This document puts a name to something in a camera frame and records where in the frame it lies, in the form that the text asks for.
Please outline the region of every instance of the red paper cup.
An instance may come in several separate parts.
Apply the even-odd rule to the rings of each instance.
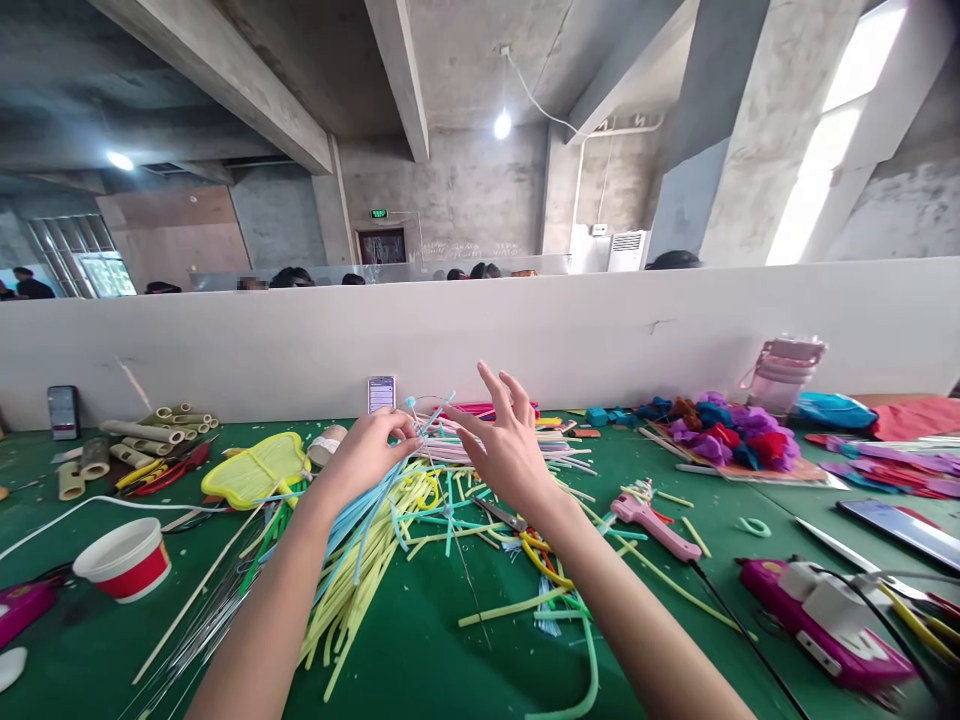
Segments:
[[[170,574],[160,521],[143,518],[121,525],[88,547],[73,563],[84,577],[118,603],[149,594]]]

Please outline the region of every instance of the light bulb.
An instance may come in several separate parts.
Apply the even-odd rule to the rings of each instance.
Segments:
[[[513,127],[513,120],[510,119],[510,114],[507,112],[507,109],[504,108],[497,116],[497,120],[493,123],[493,135],[497,140],[503,140],[507,135],[510,134],[510,129]]]
[[[122,153],[115,153],[111,150],[107,153],[107,160],[112,162],[121,170],[133,170],[133,160]]]

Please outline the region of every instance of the hand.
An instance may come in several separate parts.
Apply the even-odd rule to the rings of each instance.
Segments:
[[[483,422],[449,405],[444,409],[461,426],[457,436],[483,481],[515,512],[536,525],[542,510],[563,492],[550,477],[537,444],[536,413],[530,407],[530,397],[507,373],[500,373],[501,383],[486,363],[478,363],[477,369],[490,391],[497,421]],[[513,395],[512,407],[507,388]]]
[[[391,436],[403,442],[390,446],[387,440]],[[327,502],[340,510],[383,480],[390,468],[422,444],[413,418],[401,410],[380,408],[353,424],[315,484],[330,493]]]

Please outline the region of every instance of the pink water bottle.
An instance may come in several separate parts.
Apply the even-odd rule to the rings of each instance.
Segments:
[[[747,405],[762,407],[774,417],[785,417],[817,371],[826,350],[826,343],[816,335],[781,335],[765,342],[753,368],[753,381],[740,384],[741,390],[750,391]]]

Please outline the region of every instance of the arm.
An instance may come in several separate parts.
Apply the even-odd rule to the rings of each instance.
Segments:
[[[389,435],[407,438],[393,447]],[[188,720],[279,720],[297,667],[327,538],[340,510],[412,453],[413,423],[381,408],[360,418],[300,498],[187,711]]]
[[[563,560],[647,714],[678,720],[753,718],[686,631],[553,482],[537,446],[530,398],[520,383],[500,374],[513,394],[511,407],[507,389],[483,363],[480,375],[490,390],[496,423],[455,408],[447,408],[447,414],[462,426],[457,434],[484,481]]]

